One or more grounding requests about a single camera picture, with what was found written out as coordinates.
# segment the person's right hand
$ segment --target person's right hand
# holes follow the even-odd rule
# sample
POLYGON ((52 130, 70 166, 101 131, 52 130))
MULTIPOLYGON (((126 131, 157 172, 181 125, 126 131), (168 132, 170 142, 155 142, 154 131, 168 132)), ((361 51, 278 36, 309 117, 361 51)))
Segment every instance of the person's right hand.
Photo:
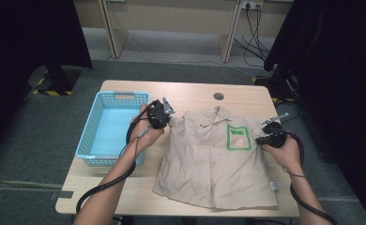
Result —
MULTIPOLYGON (((142 105, 140 107, 140 112, 142 112, 145 109, 146 106, 147 105, 142 105)), ((162 135, 165 132, 165 130, 163 128, 154 129, 153 127, 150 126, 150 122, 148 121, 146 112, 142 115, 141 118, 142 118, 142 120, 140 120, 137 123, 136 127, 133 129, 133 131, 130 135, 130 139, 133 140, 134 138, 137 137, 137 135, 142 130, 144 130, 145 128, 148 128, 145 135, 139 139, 139 142, 138 142, 138 150, 139 151, 141 151, 141 150, 145 149, 146 147, 152 145, 160 137, 160 135, 162 135)))
POLYGON ((276 162, 290 173, 302 173, 300 165, 300 152, 297 141, 288 135, 285 144, 281 148, 275 148, 268 144, 262 148, 269 152, 276 162))

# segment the beige shirt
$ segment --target beige shirt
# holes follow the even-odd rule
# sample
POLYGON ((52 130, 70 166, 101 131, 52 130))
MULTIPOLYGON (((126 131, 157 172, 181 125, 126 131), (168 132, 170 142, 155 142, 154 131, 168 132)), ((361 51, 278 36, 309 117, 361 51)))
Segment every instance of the beige shirt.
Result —
POLYGON ((171 118, 170 140, 153 191, 220 209, 277 205, 263 152, 261 121, 222 107, 171 118))

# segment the black curtain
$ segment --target black curtain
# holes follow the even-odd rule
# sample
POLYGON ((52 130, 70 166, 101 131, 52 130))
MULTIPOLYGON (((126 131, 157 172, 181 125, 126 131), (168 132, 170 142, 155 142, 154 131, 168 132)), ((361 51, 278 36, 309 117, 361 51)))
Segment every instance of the black curtain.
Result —
POLYGON ((265 68, 295 75, 302 112, 366 210, 366 0, 296 0, 265 68))
POLYGON ((0 1, 0 135, 40 67, 91 68, 72 0, 0 1))

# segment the shirt collar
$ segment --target shirt collar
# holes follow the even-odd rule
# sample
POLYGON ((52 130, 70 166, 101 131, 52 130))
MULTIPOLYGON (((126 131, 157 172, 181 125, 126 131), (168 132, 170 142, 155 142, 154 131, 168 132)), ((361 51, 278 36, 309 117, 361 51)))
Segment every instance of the shirt collar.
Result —
POLYGON ((214 109, 200 111, 202 118, 200 119, 201 127, 205 128, 214 123, 218 123, 224 120, 232 120, 233 115, 230 114, 222 106, 215 107, 214 109))

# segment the forearm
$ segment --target forearm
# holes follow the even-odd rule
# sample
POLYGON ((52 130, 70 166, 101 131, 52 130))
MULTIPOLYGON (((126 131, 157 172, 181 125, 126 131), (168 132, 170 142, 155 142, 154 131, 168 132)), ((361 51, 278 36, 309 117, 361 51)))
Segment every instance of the forearm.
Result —
MULTIPOLYGON (((323 206, 318 201, 317 197, 315 196, 312 187, 310 186, 308 180, 303 177, 299 177, 296 175, 304 176, 304 172, 300 167, 297 167, 295 169, 291 169, 289 171, 291 173, 291 181, 292 186, 294 188, 295 193, 297 196, 304 201, 306 204, 310 205, 313 208, 318 209, 321 212, 325 212, 323 206)), ((315 213, 309 211, 308 209, 302 207, 300 204, 298 204, 299 214, 300 214, 300 224, 306 224, 306 225, 329 225, 330 223, 323 219, 322 217, 319 217, 315 213)))
MULTIPOLYGON (((136 143, 133 142, 127 147, 121 158, 101 180, 100 185, 115 180, 130 169, 133 160, 140 153, 140 151, 137 152, 135 156, 135 145, 136 143)), ((90 196, 74 224, 109 224, 114 216, 124 184, 125 180, 90 196)))

